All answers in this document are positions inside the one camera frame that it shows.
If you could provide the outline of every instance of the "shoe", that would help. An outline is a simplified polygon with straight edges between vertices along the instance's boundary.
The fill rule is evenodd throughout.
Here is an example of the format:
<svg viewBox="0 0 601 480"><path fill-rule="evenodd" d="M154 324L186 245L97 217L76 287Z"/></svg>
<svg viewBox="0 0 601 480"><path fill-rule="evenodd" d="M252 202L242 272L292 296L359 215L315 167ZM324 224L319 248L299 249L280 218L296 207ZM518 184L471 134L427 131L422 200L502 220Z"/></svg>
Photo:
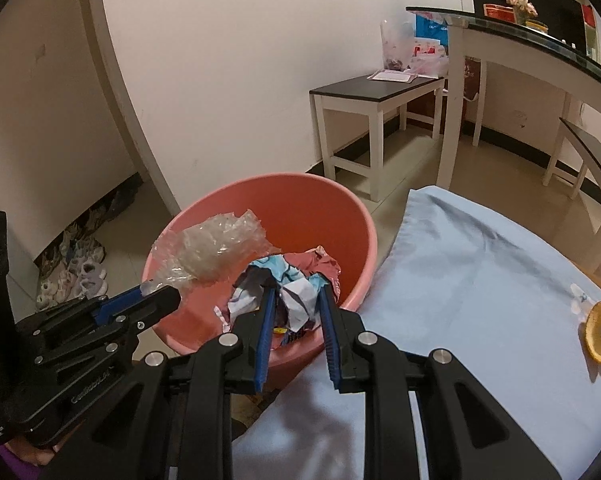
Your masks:
<svg viewBox="0 0 601 480"><path fill-rule="evenodd" d="M60 243L60 256L65 259L67 257L67 253L69 252L69 248L71 247L71 240L69 239L69 233L67 230L62 232L62 242Z"/></svg>
<svg viewBox="0 0 601 480"><path fill-rule="evenodd" d="M74 256L71 258L71 260L69 260L67 270L77 276L80 272L80 267L82 267L83 263L85 263L85 260L87 260L86 256Z"/></svg>
<svg viewBox="0 0 601 480"><path fill-rule="evenodd" d="M58 251L58 246L54 246L53 249L49 249L42 255L42 262L40 263L40 278L46 280L53 270L60 263L61 256Z"/></svg>
<svg viewBox="0 0 601 480"><path fill-rule="evenodd" d="M48 298L53 298L54 294L58 292L58 285L56 283L50 282L47 280L46 282L42 282L40 284L40 295L47 296Z"/></svg>
<svg viewBox="0 0 601 480"><path fill-rule="evenodd" d="M36 296L36 309L37 310L44 309L45 307L47 307L50 304L51 300L52 300L52 298L50 298L49 296L39 294L38 296Z"/></svg>
<svg viewBox="0 0 601 480"><path fill-rule="evenodd" d="M101 280L104 280L104 277L107 276L107 270L101 264L96 263L91 258L87 258L78 269L78 279L89 276L97 276Z"/></svg>
<svg viewBox="0 0 601 480"><path fill-rule="evenodd" d="M90 275L76 280L72 290L72 299L87 298L91 300L96 296L102 296L105 292L107 292L107 282L98 276Z"/></svg>
<svg viewBox="0 0 601 480"><path fill-rule="evenodd" d="M103 224L104 214L107 213L107 208L104 204L101 204L96 209L89 210L89 218L85 223L85 231L93 233Z"/></svg>
<svg viewBox="0 0 601 480"><path fill-rule="evenodd" d="M98 245L96 247L94 247L94 250L89 254L89 257L99 263L102 264L103 260L104 260L104 255L105 255L105 251L104 251L104 247L101 245Z"/></svg>
<svg viewBox="0 0 601 480"><path fill-rule="evenodd" d="M78 238L80 228L78 227L78 224L73 223L71 226L65 229L65 231L67 231L70 240L76 240L76 238Z"/></svg>
<svg viewBox="0 0 601 480"><path fill-rule="evenodd" d="M68 270L62 270L58 276L58 292L54 296L54 300L58 303L65 303L71 294L71 291L76 282L76 276Z"/></svg>

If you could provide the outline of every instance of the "pink plastic basin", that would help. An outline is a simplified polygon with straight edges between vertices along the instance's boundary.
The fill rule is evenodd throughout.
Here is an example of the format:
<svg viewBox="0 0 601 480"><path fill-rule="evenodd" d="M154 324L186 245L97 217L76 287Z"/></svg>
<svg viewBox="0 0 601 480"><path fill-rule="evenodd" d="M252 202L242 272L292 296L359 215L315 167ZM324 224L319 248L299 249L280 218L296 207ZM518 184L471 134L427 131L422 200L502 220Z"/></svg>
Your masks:
<svg viewBox="0 0 601 480"><path fill-rule="evenodd" d="M341 266L339 304L357 310L369 290L376 268L376 228L371 215L351 191L329 179L306 173L274 173L247 178L222 187L176 216L166 230L182 231L207 218L251 209L267 231L267 240L283 253L299 253L322 245ZM222 333L213 312L227 303L232 283L245 266L238 262L227 280L193 290L180 308L154 326L155 332L179 354L196 351ZM149 255L142 279L157 264ZM270 354L268 383L282 388L323 349L318 329Z"/></svg>

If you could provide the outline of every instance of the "paper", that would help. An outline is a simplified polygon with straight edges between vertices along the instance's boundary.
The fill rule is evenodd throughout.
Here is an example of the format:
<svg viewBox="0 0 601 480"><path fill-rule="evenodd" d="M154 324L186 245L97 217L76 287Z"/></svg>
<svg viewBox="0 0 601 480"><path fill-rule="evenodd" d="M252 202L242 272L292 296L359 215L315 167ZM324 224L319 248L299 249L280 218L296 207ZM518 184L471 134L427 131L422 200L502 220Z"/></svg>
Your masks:
<svg viewBox="0 0 601 480"><path fill-rule="evenodd" d="M310 313L313 317L318 292L308 279L302 278L283 285L280 296L287 307L290 330L298 332L308 322Z"/></svg>
<svg viewBox="0 0 601 480"><path fill-rule="evenodd" d="M398 83L411 83L415 79L415 75L401 72L400 70L378 70L367 79L373 81L396 81Z"/></svg>

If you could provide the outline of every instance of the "flower pot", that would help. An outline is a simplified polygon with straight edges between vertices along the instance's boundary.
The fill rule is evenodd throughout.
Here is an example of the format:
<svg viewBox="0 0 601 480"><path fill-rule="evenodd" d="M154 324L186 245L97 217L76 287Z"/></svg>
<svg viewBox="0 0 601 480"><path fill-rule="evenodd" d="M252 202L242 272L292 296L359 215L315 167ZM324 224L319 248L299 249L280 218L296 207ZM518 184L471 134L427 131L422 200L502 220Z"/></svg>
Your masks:
<svg viewBox="0 0 601 480"><path fill-rule="evenodd" d="M513 7L513 17L516 22L516 25L525 26L525 22L531 17L531 15L523 9L520 9L518 6Z"/></svg>

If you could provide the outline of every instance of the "black bench top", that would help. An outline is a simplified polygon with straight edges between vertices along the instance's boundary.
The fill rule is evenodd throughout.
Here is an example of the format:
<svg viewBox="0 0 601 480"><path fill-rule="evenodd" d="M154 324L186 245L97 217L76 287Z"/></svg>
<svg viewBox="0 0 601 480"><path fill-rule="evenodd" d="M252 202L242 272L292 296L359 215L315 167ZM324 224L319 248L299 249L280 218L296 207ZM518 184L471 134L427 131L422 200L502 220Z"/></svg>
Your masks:
<svg viewBox="0 0 601 480"><path fill-rule="evenodd" d="M355 99L358 101L373 101L381 103L415 88L435 83L442 78L417 77L411 83L397 81L372 81L368 76L354 77L320 88L310 90L310 94L340 97L342 99Z"/></svg>
<svg viewBox="0 0 601 480"><path fill-rule="evenodd" d="M579 126L570 123L567 119L560 118L560 120L571 131L571 133L573 133L576 139L578 139L584 149L589 152L601 171L601 142L592 134L587 133Z"/></svg>

